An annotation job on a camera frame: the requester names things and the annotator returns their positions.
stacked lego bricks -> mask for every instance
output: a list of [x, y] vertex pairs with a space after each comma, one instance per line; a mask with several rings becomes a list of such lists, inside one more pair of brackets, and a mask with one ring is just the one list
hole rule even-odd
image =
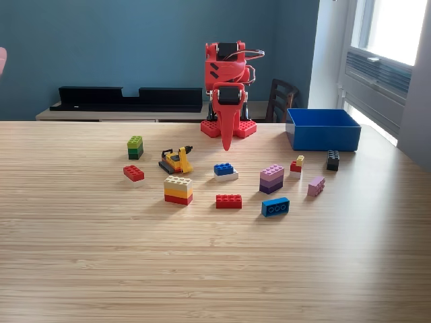
[[[217, 121], [204, 120], [201, 122], [201, 131], [208, 137], [216, 138], [222, 133]], [[257, 124], [254, 121], [240, 121], [239, 127], [234, 129], [234, 136], [246, 138], [257, 131]]]
[[214, 165], [214, 178], [218, 182], [225, 182], [227, 180], [237, 180], [239, 173], [235, 170], [234, 166], [229, 163]]
[[143, 185], [144, 174], [135, 165], [126, 166], [123, 168], [123, 173], [126, 182], [128, 182], [132, 187], [137, 188]]
[[193, 200], [193, 181], [190, 178], [169, 176], [163, 186], [166, 202], [189, 205]]
[[304, 165], [304, 156], [298, 156], [298, 158], [290, 164], [289, 176], [300, 179], [303, 165]]
[[261, 171], [259, 190], [271, 194], [283, 187], [284, 167], [272, 165]]
[[127, 143], [127, 152], [129, 159], [138, 160], [143, 154], [143, 145], [141, 136], [133, 136]]

window frame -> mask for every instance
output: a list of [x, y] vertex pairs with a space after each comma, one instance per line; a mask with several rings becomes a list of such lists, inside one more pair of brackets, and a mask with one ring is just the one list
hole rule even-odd
[[366, 6], [371, 4], [374, 5], [374, 0], [350, 0], [349, 3], [343, 55], [341, 56], [339, 69], [337, 108], [344, 109], [344, 102], [346, 100], [350, 101], [354, 106], [358, 107], [360, 112], [398, 139], [406, 96], [379, 86], [373, 83], [371, 79], [346, 72], [349, 51], [358, 52], [369, 59], [388, 62], [400, 69], [412, 69], [412, 66], [408, 64], [352, 46], [352, 44], [368, 42], [370, 28], [366, 32], [362, 32], [361, 29], [364, 24], [371, 27], [373, 12], [369, 9], [368, 11], [365, 10]]

pink chair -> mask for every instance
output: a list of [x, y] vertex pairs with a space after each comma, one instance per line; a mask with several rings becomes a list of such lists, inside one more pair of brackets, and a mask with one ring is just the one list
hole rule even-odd
[[3, 47], [0, 47], [0, 75], [3, 73], [3, 69], [6, 65], [7, 53]]

blue plastic box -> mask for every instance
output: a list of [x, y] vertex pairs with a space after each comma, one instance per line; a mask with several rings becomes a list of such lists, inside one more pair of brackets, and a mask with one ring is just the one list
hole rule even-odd
[[346, 111], [288, 109], [288, 114], [286, 132], [293, 150], [358, 150], [361, 126]]

purple and pink lego stack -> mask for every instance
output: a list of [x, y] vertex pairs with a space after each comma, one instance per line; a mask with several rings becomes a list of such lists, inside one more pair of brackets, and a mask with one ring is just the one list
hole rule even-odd
[[271, 194], [283, 187], [284, 167], [272, 165], [261, 172], [259, 190]]
[[317, 176], [311, 183], [308, 185], [307, 195], [317, 196], [319, 195], [323, 188], [325, 187], [325, 178], [322, 176]]

